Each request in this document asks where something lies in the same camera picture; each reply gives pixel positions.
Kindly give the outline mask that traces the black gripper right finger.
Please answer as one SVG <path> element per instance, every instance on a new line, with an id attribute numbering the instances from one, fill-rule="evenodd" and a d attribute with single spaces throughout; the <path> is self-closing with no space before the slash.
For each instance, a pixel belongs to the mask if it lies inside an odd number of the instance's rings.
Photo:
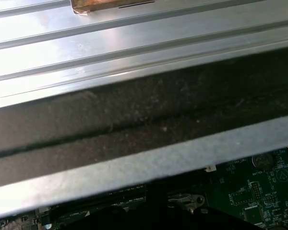
<path id="1" fill-rule="evenodd" d="M 169 194 L 157 187 L 158 230 L 257 230 L 258 227 L 215 208 L 207 207 L 202 195 Z"/>

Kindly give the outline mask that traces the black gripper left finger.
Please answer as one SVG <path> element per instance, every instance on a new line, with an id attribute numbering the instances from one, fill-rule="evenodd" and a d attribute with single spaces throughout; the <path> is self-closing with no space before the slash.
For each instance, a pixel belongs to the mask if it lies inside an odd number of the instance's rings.
<path id="1" fill-rule="evenodd" d="M 107 207 L 75 223 L 74 230 L 156 230 L 157 186 L 146 188 L 146 202 L 136 209 Z"/>

